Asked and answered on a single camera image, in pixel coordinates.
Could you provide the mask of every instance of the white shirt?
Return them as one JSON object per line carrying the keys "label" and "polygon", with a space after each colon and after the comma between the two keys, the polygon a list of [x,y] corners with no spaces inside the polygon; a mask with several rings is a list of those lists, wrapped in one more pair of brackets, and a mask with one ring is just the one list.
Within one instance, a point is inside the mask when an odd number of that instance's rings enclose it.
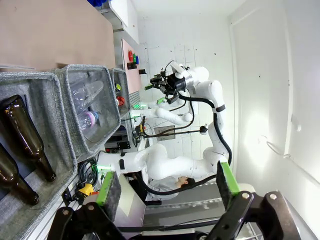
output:
{"label": "white shirt", "polygon": [[[171,190],[177,189],[176,182],[178,179],[174,178],[173,176],[168,176],[164,179],[160,180],[149,180],[149,188],[158,192],[168,192]],[[169,200],[176,197],[178,193],[170,194],[170,195],[156,195],[148,192],[145,200],[146,201],[162,201],[162,200]]]}

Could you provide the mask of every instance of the screw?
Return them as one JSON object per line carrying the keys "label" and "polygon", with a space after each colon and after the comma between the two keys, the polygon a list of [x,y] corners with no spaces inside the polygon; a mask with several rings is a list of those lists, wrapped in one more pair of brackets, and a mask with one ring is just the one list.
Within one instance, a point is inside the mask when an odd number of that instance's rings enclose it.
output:
{"label": "screw", "polygon": [[270,198],[271,198],[272,200],[276,200],[276,199],[277,199],[277,196],[276,196],[275,194],[270,194]]}
{"label": "screw", "polygon": [[244,199],[248,199],[248,198],[250,197],[250,195],[245,192],[245,193],[242,193],[242,197],[243,197]]}

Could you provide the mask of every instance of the gray basket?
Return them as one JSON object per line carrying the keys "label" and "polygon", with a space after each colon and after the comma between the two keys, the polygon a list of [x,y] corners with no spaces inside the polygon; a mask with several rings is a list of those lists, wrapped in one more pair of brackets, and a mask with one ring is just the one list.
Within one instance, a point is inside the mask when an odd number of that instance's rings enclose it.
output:
{"label": "gray basket", "polygon": [[123,116],[126,115],[131,109],[127,75],[124,70],[119,68],[113,68],[113,69],[110,69],[109,71],[111,74],[113,84],[121,85],[121,91],[116,93],[116,95],[124,97],[124,105],[118,106],[120,117],[123,118]]}
{"label": "gray basket", "polygon": [[[77,174],[77,161],[63,106],[59,79],[47,72],[0,73],[0,100],[20,95],[44,144],[44,152],[56,173],[54,182],[47,182],[38,170],[25,180],[39,195],[39,203],[30,206],[10,192],[0,201],[0,239],[23,239],[58,200]],[[1,130],[1,143],[18,163],[26,161],[9,149]]]}
{"label": "gray basket", "polygon": [[[60,80],[64,97],[63,105],[75,155],[93,155],[105,144],[121,123],[116,103],[115,87],[110,78],[109,70],[99,65],[71,64],[62,69],[54,69],[53,72]],[[98,122],[84,135],[78,122],[70,84],[80,80],[83,81],[83,79],[88,78],[88,75],[90,75],[91,80],[101,80],[103,89],[90,106],[91,110],[98,113]]]}

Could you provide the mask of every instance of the person's hair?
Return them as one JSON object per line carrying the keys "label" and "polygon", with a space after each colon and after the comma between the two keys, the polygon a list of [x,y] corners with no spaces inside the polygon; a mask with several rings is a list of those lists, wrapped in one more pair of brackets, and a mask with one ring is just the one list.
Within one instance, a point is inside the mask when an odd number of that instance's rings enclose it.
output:
{"label": "person's hair", "polygon": [[187,187],[189,184],[194,184],[194,183],[196,183],[195,179],[194,179],[194,178],[191,178],[191,177],[188,177],[188,178],[186,179],[186,181],[187,181],[188,183],[182,184],[182,185],[181,185],[181,188],[185,188],[185,187]]}

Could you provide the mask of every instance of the black velcro strap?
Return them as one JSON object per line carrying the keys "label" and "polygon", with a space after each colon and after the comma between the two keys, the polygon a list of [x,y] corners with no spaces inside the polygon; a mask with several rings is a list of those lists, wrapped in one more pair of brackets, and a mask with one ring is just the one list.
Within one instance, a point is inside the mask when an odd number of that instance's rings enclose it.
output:
{"label": "black velcro strap", "polygon": [[121,170],[124,170],[125,169],[125,161],[123,159],[120,159],[119,161],[119,166],[120,166],[120,169]]}
{"label": "black velcro strap", "polygon": [[215,111],[216,111],[217,113],[219,113],[219,112],[222,112],[222,111],[225,110],[225,109],[226,109],[226,106],[223,104],[222,106],[217,107],[217,108],[215,109]]}

